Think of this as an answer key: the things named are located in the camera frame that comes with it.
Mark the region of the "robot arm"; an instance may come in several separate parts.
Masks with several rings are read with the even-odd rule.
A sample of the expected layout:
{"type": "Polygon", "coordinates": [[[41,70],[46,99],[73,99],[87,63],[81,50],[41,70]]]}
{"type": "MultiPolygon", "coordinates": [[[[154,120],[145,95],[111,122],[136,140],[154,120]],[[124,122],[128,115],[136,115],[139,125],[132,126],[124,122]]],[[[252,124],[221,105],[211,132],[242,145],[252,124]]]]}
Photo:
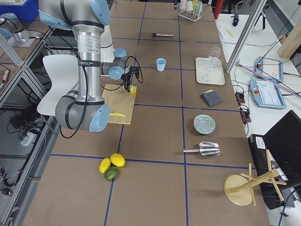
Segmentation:
{"type": "Polygon", "coordinates": [[[14,13],[2,14],[0,16],[0,27],[11,32],[14,40],[19,44],[29,40],[29,33],[14,13]]]}
{"type": "Polygon", "coordinates": [[[56,117],[73,130],[100,132],[110,116],[101,95],[101,76],[122,80],[130,90],[138,68],[127,63],[123,48],[115,49],[110,31],[110,9],[105,0],[41,0],[40,20],[53,28],[72,31],[77,41],[75,55],[43,58],[51,79],[50,91],[37,107],[38,113],[56,117]]]}

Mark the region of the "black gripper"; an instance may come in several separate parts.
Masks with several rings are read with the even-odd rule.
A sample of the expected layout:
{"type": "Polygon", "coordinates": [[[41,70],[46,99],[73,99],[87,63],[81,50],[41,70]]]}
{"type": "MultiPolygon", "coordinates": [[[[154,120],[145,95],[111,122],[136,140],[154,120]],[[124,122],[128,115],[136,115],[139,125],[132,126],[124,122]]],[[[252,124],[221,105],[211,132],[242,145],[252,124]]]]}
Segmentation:
{"type": "Polygon", "coordinates": [[[137,66],[130,66],[129,71],[127,73],[124,73],[121,76],[121,79],[123,81],[123,85],[125,87],[125,90],[127,92],[131,91],[131,80],[132,77],[135,76],[137,79],[139,79],[139,67],[137,66]]]}

